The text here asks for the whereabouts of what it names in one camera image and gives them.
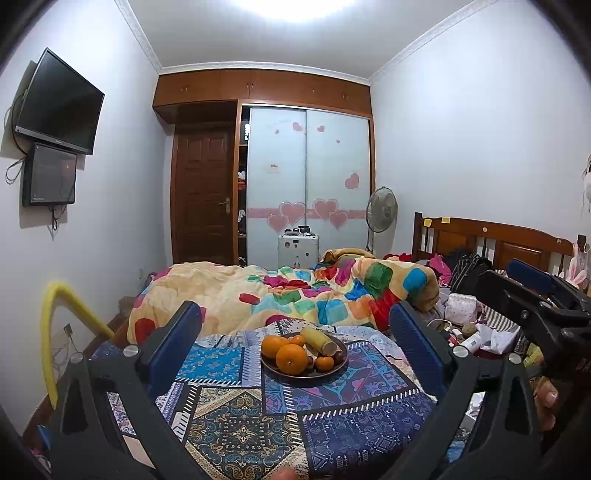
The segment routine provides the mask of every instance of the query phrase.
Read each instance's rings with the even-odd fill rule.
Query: ceiling
[[[470,3],[470,0],[116,1],[129,3],[127,7],[133,10],[149,42],[148,49],[151,46],[165,72],[171,71],[166,67],[196,68],[194,64],[200,63],[253,61],[315,67],[361,79],[368,79],[420,35]],[[265,18],[244,7],[244,4],[271,2],[270,5],[309,5],[312,10],[307,12],[314,12],[314,5],[339,1],[349,5],[309,21]]]

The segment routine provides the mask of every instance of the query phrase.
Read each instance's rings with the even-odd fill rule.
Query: plate
[[[343,367],[345,367],[347,365],[347,362],[349,361],[349,351],[347,350],[347,347],[345,347],[345,344],[343,342],[336,339],[332,335],[329,335],[326,332],[322,332],[322,333],[324,333],[328,338],[330,338],[334,343],[336,343],[336,345],[340,348],[340,350],[345,353],[345,359],[341,363],[335,365],[331,370],[328,370],[327,372],[319,372],[318,370],[313,368],[312,370],[304,370],[301,373],[301,375],[287,375],[287,374],[281,372],[279,370],[279,368],[277,368],[277,364],[275,363],[274,360],[271,360],[270,358],[266,358],[262,354],[261,354],[261,363],[265,367],[267,367],[269,370],[271,370],[273,373],[279,375],[280,377],[284,377],[284,378],[292,378],[292,379],[296,379],[296,380],[302,380],[305,378],[328,377],[329,375],[332,375],[332,374],[338,372],[339,370],[341,370]],[[286,333],[285,335],[280,335],[280,336],[285,337],[285,338],[291,338],[296,335],[299,335],[299,332]]]

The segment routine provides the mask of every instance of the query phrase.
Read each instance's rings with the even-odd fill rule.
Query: white bag
[[[463,326],[475,322],[478,313],[478,300],[472,295],[452,293],[445,305],[445,319],[454,325]]]

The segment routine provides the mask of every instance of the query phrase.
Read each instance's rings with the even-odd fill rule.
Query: wooden headboard
[[[564,266],[568,266],[565,257],[570,261],[573,256],[571,241],[531,228],[465,218],[428,218],[418,212],[414,214],[414,261],[430,259],[434,253],[446,255],[460,247],[473,252],[482,249],[482,253],[478,253],[488,258],[493,247],[491,260],[496,270],[505,270],[510,260],[518,258],[540,270],[549,271],[552,254],[558,254],[558,272],[562,272]]]

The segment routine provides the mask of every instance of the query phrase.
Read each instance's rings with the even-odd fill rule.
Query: orange
[[[316,359],[316,368],[321,372],[327,372],[335,365],[335,360],[331,356],[320,356]]]
[[[304,346],[306,344],[306,339],[302,335],[295,335],[291,337],[289,340],[290,343],[294,343],[299,346]]]
[[[287,375],[299,375],[308,365],[308,354],[294,343],[282,346],[277,352],[275,363],[279,370]]]
[[[289,343],[289,340],[285,337],[280,337],[278,335],[269,335],[263,338],[261,343],[261,353],[265,355],[267,358],[275,358],[279,348],[285,346]]]

